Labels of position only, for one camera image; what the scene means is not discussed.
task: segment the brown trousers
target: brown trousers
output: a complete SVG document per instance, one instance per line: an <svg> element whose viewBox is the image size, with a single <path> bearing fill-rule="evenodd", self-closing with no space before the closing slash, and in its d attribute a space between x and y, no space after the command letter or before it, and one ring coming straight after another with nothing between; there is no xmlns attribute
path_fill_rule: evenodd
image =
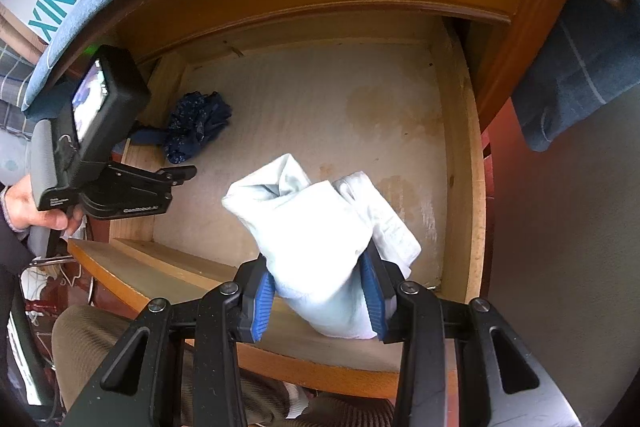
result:
<svg viewBox="0 0 640 427"><path fill-rule="evenodd" d="M129 320L91 306L71 306L56 320L53 360L65 407L73 402L107 356ZM284 384L240 371L242 399L249 424L269 427L390 427L388 400L321 393L296 419L286 419L289 393ZM185 352L182 369L182 423L193 425L193 353Z"/></svg>

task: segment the blue gripper pad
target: blue gripper pad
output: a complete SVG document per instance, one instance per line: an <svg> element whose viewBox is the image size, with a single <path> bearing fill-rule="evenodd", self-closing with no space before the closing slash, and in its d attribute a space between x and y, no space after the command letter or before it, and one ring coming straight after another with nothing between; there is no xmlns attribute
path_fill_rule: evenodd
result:
<svg viewBox="0 0 640 427"><path fill-rule="evenodd" d="M251 335L254 342L260 341L264 330L269 325L271 306L276 293L276 283L273 275L265 271L262 274L254 300L254 321L251 324Z"/></svg>
<svg viewBox="0 0 640 427"><path fill-rule="evenodd" d="M375 276L371 259L366 252L360 256L360 280L371 327L378 334L378 338L382 340L386 335L385 299L382 296L382 289L380 289L380 284Z"/></svg>

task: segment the crumpled fabric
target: crumpled fabric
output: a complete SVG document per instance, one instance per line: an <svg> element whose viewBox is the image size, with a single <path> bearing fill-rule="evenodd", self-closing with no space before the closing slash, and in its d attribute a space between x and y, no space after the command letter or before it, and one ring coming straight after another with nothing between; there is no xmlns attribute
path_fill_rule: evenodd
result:
<svg viewBox="0 0 640 427"><path fill-rule="evenodd" d="M278 295L328 337L376 336L355 269L371 237L404 277L420 253L364 172L312 184L290 154L231 184L222 206L254 236Z"/></svg>
<svg viewBox="0 0 640 427"><path fill-rule="evenodd" d="M231 107L216 91L208 96L199 91L185 94L169 117L164 140L166 158L173 164L193 158L229 125L231 113Z"/></svg>

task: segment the blue patterned cloth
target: blue patterned cloth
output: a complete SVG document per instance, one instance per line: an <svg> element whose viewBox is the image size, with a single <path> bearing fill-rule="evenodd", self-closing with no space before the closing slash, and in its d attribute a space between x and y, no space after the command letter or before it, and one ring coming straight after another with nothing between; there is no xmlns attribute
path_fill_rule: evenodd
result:
<svg viewBox="0 0 640 427"><path fill-rule="evenodd" d="M511 100L524 138L543 152L563 131L640 82L640 10L567 0Z"/></svg>
<svg viewBox="0 0 640 427"><path fill-rule="evenodd" d="M229 118L231 108L218 92L209 96L198 91L185 94L169 117L164 140L166 158L174 164L193 158L229 125Z"/></svg>
<svg viewBox="0 0 640 427"><path fill-rule="evenodd" d="M30 139L35 123L19 107L33 64L0 39L0 129Z"/></svg>

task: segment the wooden cabinet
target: wooden cabinet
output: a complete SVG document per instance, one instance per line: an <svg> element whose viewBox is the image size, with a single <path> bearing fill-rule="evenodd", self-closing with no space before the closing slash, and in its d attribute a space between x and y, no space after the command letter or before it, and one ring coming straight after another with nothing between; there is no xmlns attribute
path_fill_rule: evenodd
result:
<svg viewBox="0 0 640 427"><path fill-rule="evenodd" d="M74 242L71 252L137 310L160 294L197 298L257 253L220 196L230 182L292 152L314 181L354 170L375 178L423 247L414 277L468 301L478 295L484 246L480 131L564 2L114 0L51 78L109 34L143 68L155 64L145 123L162 125L177 97L196 88L228 95L235 116L196 160L198 177L176 189L169 213L114 222L110 245ZM462 44L450 18L467 21ZM134 146L124 161L146 169L164 163L158 149ZM398 346L322 337L283 303L261 344L239 346L242 367L362 396L394 395L399 356Z"/></svg>

